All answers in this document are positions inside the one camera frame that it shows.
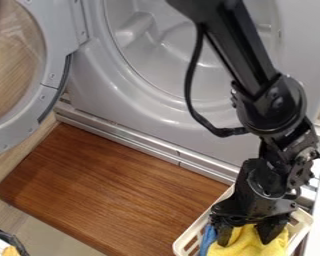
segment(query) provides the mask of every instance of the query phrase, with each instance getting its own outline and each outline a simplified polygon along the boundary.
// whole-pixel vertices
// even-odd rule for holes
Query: wood panel
[[[13,206],[108,255],[172,255],[226,186],[65,124],[0,185]]]
[[[40,128],[11,150],[0,154],[0,183],[58,124],[52,113]]]

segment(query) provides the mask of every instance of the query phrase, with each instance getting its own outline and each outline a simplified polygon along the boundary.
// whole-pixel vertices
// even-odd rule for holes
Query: washing machine
[[[316,120],[320,0],[245,4],[276,68],[304,84]],[[257,156],[255,136],[217,138],[188,113],[183,83],[196,32],[165,0],[0,0],[0,15],[0,153],[55,109],[60,121],[227,184]],[[230,82],[205,44],[192,97],[217,127],[240,125]],[[315,185],[303,190],[309,206],[316,166]]]

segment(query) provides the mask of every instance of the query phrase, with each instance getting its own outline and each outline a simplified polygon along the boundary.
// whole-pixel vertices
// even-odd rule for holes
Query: towel
[[[227,247],[213,242],[207,256],[285,256],[288,246],[288,230],[283,232],[268,245],[263,245],[254,225],[234,228]]]
[[[217,232],[211,224],[206,225],[204,230],[203,241],[200,244],[199,256],[206,256],[210,245],[217,240]]]
[[[11,246],[4,250],[2,256],[20,256],[20,254],[14,246]]]

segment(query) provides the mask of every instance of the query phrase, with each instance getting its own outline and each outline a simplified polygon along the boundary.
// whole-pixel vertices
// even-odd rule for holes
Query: blue cloth
[[[210,224],[208,224],[205,227],[205,232],[204,232],[204,236],[203,236],[203,242],[200,245],[200,252],[199,252],[199,256],[206,256],[210,245],[217,241],[217,233],[216,230],[213,226],[211,226]]]

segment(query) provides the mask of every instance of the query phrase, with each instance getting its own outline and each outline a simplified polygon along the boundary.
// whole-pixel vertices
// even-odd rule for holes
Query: yellow cloth
[[[2,256],[20,256],[14,246],[8,247],[3,251]]]
[[[288,245],[288,230],[284,231],[268,245],[263,245],[254,225],[234,228],[227,247],[214,242],[207,256],[285,256]]]

